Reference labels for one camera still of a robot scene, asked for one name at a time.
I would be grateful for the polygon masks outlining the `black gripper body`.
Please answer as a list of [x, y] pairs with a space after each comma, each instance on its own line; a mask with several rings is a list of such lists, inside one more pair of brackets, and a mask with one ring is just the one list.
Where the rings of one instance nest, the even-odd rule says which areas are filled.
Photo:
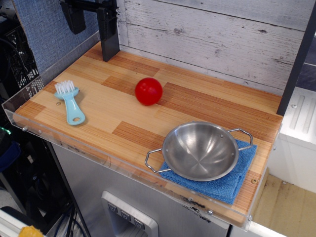
[[88, 0], [61, 0], [60, 4], [68, 8], [77, 8], [90, 12], [97, 12], [98, 9], [105, 8], [106, 10], [116, 11], [117, 4], [113, 0], [103, 0], [102, 2], [93, 2]]

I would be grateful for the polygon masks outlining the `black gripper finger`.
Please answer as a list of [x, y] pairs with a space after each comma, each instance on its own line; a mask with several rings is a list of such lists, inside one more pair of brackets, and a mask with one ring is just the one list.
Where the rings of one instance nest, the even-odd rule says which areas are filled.
[[70, 1], [60, 1], [60, 5], [70, 30], [79, 34], [86, 29], [84, 12], [82, 9], [74, 7]]
[[116, 33], [116, 11], [113, 8], [101, 7], [97, 10], [100, 39], [107, 40]]

